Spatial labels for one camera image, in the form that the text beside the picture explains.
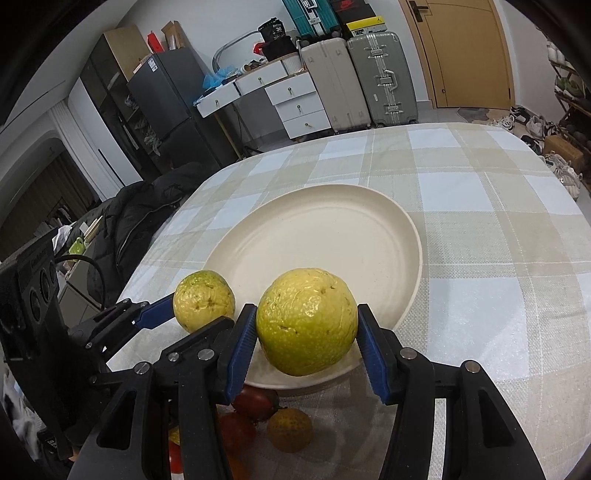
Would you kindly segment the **yellow guava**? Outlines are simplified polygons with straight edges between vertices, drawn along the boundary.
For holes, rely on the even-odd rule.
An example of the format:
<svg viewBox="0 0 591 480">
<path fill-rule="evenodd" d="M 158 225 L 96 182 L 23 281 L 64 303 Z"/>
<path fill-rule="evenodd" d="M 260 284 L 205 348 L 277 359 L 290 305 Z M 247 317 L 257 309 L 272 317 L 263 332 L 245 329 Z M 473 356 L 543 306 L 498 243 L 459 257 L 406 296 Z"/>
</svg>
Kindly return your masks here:
<svg viewBox="0 0 591 480">
<path fill-rule="evenodd" d="M 177 323 L 193 333 L 219 317 L 235 317 L 235 294 L 221 275 L 200 270 L 180 281 L 172 307 Z"/>
<path fill-rule="evenodd" d="M 174 427 L 168 432 L 168 439 L 177 446 L 180 445 L 179 427 Z"/>
<path fill-rule="evenodd" d="M 264 291 L 256 331 L 267 361 L 290 376 L 339 363 L 358 330 L 358 306 L 346 282 L 318 268 L 297 268 Z"/>
</svg>

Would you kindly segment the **yellow guava front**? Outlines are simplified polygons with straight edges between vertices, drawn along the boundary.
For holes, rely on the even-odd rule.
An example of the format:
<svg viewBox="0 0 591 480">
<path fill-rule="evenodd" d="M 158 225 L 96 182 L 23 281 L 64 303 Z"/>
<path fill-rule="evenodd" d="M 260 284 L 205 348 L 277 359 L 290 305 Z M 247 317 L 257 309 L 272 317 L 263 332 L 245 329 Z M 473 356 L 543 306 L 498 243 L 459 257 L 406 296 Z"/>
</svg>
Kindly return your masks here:
<svg viewBox="0 0 591 480">
<path fill-rule="evenodd" d="M 221 275 L 200 270 L 180 281 L 172 307 L 177 323 L 193 333 L 219 317 L 235 317 L 235 294 Z"/>
</svg>

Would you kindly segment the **red cherry tomato front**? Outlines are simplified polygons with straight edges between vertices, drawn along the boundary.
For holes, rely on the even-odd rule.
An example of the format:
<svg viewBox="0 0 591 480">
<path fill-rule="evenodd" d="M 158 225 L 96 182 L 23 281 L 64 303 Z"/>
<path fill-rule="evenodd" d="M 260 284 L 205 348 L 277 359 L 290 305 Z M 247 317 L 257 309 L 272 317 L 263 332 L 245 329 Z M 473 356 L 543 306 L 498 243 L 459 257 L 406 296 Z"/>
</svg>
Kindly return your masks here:
<svg viewBox="0 0 591 480">
<path fill-rule="evenodd" d="M 249 418 L 237 412 L 221 415 L 218 425 L 223 447 L 230 454 L 242 454 L 249 450 L 256 440 L 256 426 Z"/>
</svg>

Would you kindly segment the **red cherry tomato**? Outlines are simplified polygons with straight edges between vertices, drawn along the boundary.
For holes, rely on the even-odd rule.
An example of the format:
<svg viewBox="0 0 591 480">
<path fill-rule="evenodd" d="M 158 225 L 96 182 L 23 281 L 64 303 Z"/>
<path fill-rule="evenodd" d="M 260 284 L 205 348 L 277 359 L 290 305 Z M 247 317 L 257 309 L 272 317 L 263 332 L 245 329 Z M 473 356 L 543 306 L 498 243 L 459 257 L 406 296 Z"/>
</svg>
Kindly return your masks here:
<svg viewBox="0 0 591 480">
<path fill-rule="evenodd" d="M 168 441 L 169 468 L 172 474 L 182 474 L 182 459 L 180 447 L 173 441 Z"/>
<path fill-rule="evenodd" d="M 231 405 L 237 413 L 253 422 L 263 422 L 276 413 L 280 406 L 280 400 L 279 394 L 274 390 L 245 385 Z"/>
<path fill-rule="evenodd" d="M 249 450 L 256 440 L 256 426 L 249 418 L 237 412 L 221 415 L 218 425 L 223 447 L 230 454 L 242 454 Z"/>
</svg>

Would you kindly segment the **orange tangerine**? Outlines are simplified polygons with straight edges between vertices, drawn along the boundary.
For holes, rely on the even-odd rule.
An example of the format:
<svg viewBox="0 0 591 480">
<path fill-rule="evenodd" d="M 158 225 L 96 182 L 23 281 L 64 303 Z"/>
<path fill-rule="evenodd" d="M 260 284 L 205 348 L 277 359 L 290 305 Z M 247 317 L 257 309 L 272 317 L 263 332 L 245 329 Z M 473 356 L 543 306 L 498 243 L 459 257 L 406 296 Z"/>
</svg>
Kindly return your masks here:
<svg viewBox="0 0 591 480">
<path fill-rule="evenodd" d="M 238 456 L 230 454 L 226 455 L 226 459 L 228 459 L 228 466 L 233 480 L 250 479 L 249 468 L 245 466 L 245 463 L 242 462 L 242 459 L 240 459 Z"/>
</svg>

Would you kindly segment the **brown longan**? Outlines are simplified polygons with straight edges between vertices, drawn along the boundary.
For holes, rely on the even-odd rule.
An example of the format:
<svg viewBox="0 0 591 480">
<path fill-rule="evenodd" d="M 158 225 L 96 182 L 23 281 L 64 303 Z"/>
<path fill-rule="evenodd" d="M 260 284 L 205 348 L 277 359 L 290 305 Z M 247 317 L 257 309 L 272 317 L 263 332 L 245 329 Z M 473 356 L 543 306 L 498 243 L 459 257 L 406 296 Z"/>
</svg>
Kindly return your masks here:
<svg viewBox="0 0 591 480">
<path fill-rule="evenodd" d="M 296 408 L 277 410 L 267 422 L 266 437 L 280 452 L 300 452 L 314 438 L 311 417 Z"/>
</svg>

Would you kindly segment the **red cherry tomato top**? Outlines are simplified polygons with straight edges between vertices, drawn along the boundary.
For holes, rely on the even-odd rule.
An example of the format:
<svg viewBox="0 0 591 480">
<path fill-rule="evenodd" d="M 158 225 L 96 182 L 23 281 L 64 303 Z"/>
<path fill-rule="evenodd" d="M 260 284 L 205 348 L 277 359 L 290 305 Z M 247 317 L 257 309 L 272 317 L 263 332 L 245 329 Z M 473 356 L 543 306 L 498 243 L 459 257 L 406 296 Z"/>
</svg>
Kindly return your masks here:
<svg viewBox="0 0 591 480">
<path fill-rule="evenodd" d="M 169 468 L 172 474 L 182 474 L 182 459 L 180 447 L 173 441 L 168 441 Z"/>
</svg>

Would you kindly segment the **black jacket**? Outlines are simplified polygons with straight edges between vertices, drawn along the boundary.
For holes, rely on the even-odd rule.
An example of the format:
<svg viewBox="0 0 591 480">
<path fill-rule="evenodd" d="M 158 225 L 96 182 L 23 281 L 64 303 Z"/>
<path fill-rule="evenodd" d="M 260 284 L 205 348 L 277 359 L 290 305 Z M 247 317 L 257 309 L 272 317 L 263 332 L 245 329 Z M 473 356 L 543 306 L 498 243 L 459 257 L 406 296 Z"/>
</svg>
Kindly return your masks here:
<svg viewBox="0 0 591 480">
<path fill-rule="evenodd" d="M 88 294 L 95 301 L 104 307 L 117 302 L 157 230 L 214 173 L 190 162 L 151 182 L 131 184 L 110 200 L 93 241 L 95 264 L 87 272 Z"/>
</svg>

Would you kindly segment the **cream round plate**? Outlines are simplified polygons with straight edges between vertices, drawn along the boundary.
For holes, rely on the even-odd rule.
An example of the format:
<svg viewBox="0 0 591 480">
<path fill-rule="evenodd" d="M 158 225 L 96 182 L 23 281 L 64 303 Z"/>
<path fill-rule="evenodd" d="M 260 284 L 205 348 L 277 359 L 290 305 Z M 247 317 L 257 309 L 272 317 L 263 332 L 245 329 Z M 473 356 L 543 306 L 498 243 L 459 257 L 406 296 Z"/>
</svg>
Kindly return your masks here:
<svg viewBox="0 0 591 480">
<path fill-rule="evenodd" d="M 249 213 L 205 267 L 228 283 L 236 308 L 259 307 L 247 384 L 304 392 L 360 367 L 358 305 L 369 305 L 386 329 L 405 318 L 419 290 L 423 249 L 414 221 L 394 200 L 332 184 L 284 194 Z"/>
</svg>

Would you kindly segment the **dark grey refrigerator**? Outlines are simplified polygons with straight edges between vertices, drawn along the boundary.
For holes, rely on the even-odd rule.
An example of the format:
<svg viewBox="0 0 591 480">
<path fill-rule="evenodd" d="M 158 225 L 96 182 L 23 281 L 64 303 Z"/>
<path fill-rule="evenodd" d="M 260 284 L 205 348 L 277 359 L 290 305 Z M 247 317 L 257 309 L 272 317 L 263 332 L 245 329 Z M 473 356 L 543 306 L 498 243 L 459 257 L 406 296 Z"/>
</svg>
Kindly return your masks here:
<svg viewBox="0 0 591 480">
<path fill-rule="evenodd" d="M 235 163 L 238 154 L 212 116 L 193 106 L 204 71 L 188 48 L 150 55 L 128 82 L 130 93 L 161 145 L 160 154 L 180 167 L 197 162 L 207 174 Z"/>
</svg>

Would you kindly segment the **white drawer desk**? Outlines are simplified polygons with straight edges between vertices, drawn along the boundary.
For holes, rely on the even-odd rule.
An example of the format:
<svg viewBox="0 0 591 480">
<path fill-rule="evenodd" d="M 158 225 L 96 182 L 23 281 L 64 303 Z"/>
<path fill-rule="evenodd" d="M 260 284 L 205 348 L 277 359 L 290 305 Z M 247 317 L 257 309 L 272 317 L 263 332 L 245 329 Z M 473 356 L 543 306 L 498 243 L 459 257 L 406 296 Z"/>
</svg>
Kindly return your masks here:
<svg viewBox="0 0 591 480">
<path fill-rule="evenodd" d="M 332 129 L 311 74 L 298 53 L 239 75 L 205 93 L 193 105 L 202 118 L 207 118 L 259 90 L 266 93 L 291 140 Z"/>
</svg>

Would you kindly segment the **beige suitcase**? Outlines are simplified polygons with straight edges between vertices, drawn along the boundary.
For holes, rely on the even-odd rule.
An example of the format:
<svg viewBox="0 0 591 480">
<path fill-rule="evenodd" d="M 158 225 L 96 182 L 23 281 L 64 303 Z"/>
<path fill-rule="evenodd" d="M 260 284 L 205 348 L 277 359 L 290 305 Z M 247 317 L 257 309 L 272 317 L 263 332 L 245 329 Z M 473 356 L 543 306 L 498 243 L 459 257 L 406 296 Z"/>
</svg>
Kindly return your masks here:
<svg viewBox="0 0 591 480">
<path fill-rule="evenodd" d="M 301 57 L 315 83 L 329 124 L 335 132 L 369 128 L 369 109 L 346 41 L 322 40 L 301 49 Z"/>
</svg>

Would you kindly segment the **cardboard box on floor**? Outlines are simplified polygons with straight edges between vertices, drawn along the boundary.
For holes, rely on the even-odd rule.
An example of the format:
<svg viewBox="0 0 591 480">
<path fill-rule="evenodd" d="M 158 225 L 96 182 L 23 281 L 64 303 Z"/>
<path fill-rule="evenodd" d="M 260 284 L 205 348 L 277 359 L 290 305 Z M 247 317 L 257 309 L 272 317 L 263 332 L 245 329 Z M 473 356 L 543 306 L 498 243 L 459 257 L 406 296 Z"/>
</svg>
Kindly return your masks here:
<svg viewBox="0 0 591 480">
<path fill-rule="evenodd" d="M 550 135 L 545 138 L 543 153 L 560 155 L 577 174 L 586 171 L 587 164 L 584 153 L 560 135 Z"/>
</svg>

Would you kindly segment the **wooden shoe rack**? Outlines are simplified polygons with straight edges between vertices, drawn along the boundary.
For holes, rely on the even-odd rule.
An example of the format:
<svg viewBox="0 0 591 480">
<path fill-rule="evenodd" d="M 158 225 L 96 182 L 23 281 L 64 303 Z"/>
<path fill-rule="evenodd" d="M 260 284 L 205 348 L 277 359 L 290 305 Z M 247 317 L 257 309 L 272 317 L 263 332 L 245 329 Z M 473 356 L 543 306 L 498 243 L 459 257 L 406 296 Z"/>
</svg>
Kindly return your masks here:
<svg viewBox="0 0 591 480">
<path fill-rule="evenodd" d="M 590 156 L 590 88 L 551 40 L 546 45 L 549 63 L 556 74 L 554 95 L 564 110 L 559 129 Z"/>
</svg>

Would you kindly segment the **teal suitcase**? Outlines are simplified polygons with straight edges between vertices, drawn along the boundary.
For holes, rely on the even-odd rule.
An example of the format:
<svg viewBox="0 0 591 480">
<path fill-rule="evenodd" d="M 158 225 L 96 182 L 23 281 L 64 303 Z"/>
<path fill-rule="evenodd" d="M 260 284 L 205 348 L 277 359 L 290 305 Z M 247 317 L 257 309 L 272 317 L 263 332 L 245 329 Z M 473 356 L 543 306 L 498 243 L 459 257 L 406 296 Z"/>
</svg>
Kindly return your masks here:
<svg viewBox="0 0 591 480">
<path fill-rule="evenodd" d="M 283 0 L 301 37 L 331 36 L 341 32 L 338 17 L 328 0 Z"/>
</svg>

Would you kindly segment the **grey suitcase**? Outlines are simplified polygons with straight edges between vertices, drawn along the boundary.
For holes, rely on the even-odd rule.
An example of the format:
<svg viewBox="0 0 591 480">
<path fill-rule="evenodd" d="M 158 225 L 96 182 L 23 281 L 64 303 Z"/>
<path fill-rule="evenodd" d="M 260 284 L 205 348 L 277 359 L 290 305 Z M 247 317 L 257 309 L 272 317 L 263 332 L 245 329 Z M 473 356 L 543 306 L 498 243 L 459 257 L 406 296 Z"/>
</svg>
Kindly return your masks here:
<svg viewBox="0 0 591 480">
<path fill-rule="evenodd" d="M 346 46 L 373 123 L 416 123 L 418 103 L 399 37 L 391 31 L 363 34 L 349 39 Z"/>
</svg>

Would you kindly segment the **stacked shoe boxes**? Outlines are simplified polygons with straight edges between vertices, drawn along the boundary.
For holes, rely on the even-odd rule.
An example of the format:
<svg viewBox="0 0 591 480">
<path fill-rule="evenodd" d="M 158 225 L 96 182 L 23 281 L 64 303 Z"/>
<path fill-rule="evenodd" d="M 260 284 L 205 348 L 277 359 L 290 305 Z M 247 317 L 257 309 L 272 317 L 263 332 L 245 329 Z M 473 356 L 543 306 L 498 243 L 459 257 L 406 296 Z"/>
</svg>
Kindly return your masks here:
<svg viewBox="0 0 591 480">
<path fill-rule="evenodd" d="M 367 1 L 331 0 L 329 5 L 338 17 L 346 39 L 388 30 L 384 18 L 377 15 Z"/>
</svg>

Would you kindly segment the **wooden door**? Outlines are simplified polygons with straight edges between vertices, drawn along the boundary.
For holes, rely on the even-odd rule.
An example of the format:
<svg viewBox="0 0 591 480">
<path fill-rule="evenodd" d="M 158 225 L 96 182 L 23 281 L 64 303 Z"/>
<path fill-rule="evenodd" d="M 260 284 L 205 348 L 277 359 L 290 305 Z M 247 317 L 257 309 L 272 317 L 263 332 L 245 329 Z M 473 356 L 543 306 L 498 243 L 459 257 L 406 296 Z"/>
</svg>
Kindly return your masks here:
<svg viewBox="0 0 591 480">
<path fill-rule="evenodd" d="M 438 108 L 507 109 L 514 81 L 507 42 L 492 1 L 401 1 Z"/>
</svg>

